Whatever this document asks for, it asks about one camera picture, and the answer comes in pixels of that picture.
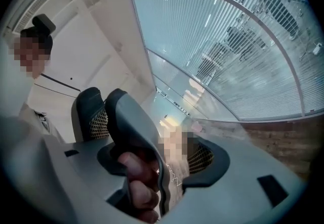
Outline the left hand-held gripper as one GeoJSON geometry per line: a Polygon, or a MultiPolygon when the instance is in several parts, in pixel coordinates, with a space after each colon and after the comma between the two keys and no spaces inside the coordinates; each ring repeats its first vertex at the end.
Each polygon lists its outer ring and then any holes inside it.
{"type": "Polygon", "coordinates": [[[108,116],[107,128],[116,145],[145,149],[156,155],[159,210],[161,217],[164,217],[169,212],[169,170],[160,155],[162,151],[158,147],[159,133],[156,126],[142,107],[119,88],[106,98],[105,111],[108,116]]]}

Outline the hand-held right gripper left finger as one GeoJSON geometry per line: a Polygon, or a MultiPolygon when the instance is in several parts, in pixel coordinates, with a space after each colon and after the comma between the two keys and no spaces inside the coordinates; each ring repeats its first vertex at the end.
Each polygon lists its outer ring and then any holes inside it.
{"type": "Polygon", "coordinates": [[[126,166],[117,160],[122,153],[122,149],[112,142],[98,151],[97,160],[111,175],[127,175],[126,166]]]}

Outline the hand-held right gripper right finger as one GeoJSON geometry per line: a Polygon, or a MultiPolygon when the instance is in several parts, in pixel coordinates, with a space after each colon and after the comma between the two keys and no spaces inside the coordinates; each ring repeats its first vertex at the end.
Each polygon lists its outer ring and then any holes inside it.
{"type": "Polygon", "coordinates": [[[206,188],[217,182],[229,169],[228,153],[215,143],[194,138],[197,149],[188,158],[189,176],[182,181],[182,189],[206,188]]]}

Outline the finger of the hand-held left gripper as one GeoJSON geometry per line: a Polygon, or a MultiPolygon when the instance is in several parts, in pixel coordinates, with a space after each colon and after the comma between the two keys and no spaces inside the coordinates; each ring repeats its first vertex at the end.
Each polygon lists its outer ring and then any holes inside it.
{"type": "Polygon", "coordinates": [[[71,107],[71,120],[77,142],[109,137],[108,117],[98,88],[90,87],[78,94],[71,107]]]}

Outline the person's left hand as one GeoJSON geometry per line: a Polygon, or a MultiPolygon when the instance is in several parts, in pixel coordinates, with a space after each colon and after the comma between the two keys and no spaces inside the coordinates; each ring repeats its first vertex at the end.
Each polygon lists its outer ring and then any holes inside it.
{"type": "Polygon", "coordinates": [[[154,210],[158,204],[157,179],[159,165],[157,161],[147,161],[145,155],[124,152],[118,162],[127,169],[129,189],[134,207],[133,216],[146,223],[155,223],[158,213],[154,210]]]}

